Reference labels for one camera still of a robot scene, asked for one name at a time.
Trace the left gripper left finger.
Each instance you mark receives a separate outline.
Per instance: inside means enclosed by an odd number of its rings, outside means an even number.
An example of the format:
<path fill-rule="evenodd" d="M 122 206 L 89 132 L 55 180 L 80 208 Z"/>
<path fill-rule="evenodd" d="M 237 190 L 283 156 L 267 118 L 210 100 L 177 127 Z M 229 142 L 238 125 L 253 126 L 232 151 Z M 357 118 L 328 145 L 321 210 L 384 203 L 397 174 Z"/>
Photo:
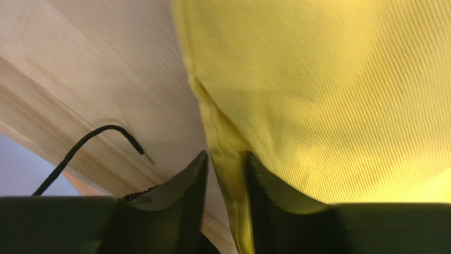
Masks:
<path fill-rule="evenodd" d="M 199 253 L 208 153 L 136 198 L 1 198 L 1 253 Z"/>

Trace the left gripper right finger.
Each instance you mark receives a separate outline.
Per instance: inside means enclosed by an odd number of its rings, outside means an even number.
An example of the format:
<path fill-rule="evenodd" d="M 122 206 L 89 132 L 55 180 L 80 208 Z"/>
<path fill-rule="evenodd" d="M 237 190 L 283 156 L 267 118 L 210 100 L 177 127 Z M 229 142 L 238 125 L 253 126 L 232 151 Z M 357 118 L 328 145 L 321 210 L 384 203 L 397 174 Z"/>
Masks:
<path fill-rule="evenodd" d="M 255 253 L 450 253 L 450 205 L 325 204 L 246 155 Z"/>

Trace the yellow trousers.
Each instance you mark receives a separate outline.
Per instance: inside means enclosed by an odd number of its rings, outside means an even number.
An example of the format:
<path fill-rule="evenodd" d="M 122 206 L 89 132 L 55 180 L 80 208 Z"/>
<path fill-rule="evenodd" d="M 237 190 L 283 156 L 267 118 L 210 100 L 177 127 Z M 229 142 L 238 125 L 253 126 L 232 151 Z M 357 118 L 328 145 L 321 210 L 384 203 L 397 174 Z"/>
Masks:
<path fill-rule="evenodd" d="M 450 202 L 450 1 L 172 1 L 239 253 L 245 154 L 325 203 Z"/>

